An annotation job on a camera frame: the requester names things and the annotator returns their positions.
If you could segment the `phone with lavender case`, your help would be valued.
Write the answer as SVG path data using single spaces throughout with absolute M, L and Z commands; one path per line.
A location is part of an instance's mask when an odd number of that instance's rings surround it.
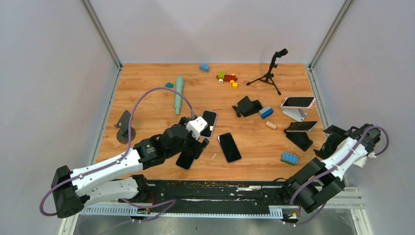
M 214 111 L 204 110 L 202 118 L 207 122 L 207 127 L 201 132 L 203 138 L 210 138 L 216 124 L 218 114 Z

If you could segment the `phone with pink-edged black case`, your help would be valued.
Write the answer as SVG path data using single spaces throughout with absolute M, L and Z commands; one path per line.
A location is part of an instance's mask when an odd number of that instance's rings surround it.
M 236 142 L 231 133 L 225 133 L 218 136 L 218 142 L 221 146 L 222 152 L 227 163 L 233 163 L 242 159 L 242 156 L 237 148 Z

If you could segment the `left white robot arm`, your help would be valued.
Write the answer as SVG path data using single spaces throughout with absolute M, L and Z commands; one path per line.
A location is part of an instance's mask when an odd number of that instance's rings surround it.
M 127 153 L 83 168 L 59 167 L 51 184 L 56 216 L 70 217 L 84 207 L 112 199 L 145 202 L 150 189 L 139 172 L 161 165 L 176 154 L 176 164 L 188 169 L 209 144 L 207 139 L 199 141 L 205 129 L 209 125 L 202 117 L 182 117 L 178 124 L 141 140 Z

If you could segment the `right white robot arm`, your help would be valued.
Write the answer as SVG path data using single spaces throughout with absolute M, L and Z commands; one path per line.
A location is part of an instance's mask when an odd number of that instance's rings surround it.
M 315 150 L 316 157 L 288 178 L 279 191 L 283 203 L 299 205 L 306 213 L 323 206 L 345 188 L 344 174 L 354 163 L 376 158 L 390 142 L 384 128 L 368 123 L 348 130 L 331 125 L 324 132 L 328 137 Z

